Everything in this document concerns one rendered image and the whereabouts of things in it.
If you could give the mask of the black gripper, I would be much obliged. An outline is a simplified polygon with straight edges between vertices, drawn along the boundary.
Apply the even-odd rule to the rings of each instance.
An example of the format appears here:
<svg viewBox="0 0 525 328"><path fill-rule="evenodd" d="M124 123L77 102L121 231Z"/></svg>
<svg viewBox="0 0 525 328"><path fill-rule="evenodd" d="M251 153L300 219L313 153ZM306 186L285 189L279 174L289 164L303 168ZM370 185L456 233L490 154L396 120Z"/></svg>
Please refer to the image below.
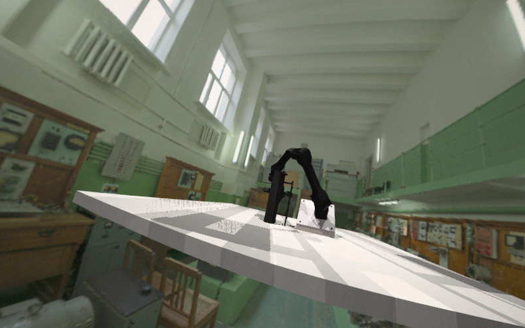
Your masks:
<svg viewBox="0 0 525 328"><path fill-rule="evenodd" d="M288 197L290 196L290 192L288 192L288 191L283 192L283 186L284 186L284 183L283 183L283 185L282 185L281 196L280 196L279 203L280 203L280 201L283 199L283 197L285 198L285 195L287 195ZM264 187L264 188L263 188L263 191L269 193L269 192L270 192L270 188Z"/></svg>

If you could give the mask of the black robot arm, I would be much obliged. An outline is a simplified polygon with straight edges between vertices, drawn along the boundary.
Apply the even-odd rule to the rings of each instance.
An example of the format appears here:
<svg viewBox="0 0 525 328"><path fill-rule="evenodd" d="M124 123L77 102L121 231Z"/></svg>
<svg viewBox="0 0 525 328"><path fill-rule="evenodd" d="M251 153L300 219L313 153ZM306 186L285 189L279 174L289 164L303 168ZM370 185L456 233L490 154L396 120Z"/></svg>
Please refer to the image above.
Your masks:
<svg viewBox="0 0 525 328"><path fill-rule="evenodd" d="M306 178L312 189L310 197L314 202L315 206L315 218L316 219L325 219L327 220L327 215L329 212L329 207L332 205L326 191L321 188L318 178L314 172L311 161L312 156L308 148L290 148L288 149L283 156L271 166L271 172L269 173L269 181L272 182L275 170L282 171L285 167L285 163L290 159L296 159L297 162L303 166L306 173Z"/></svg>

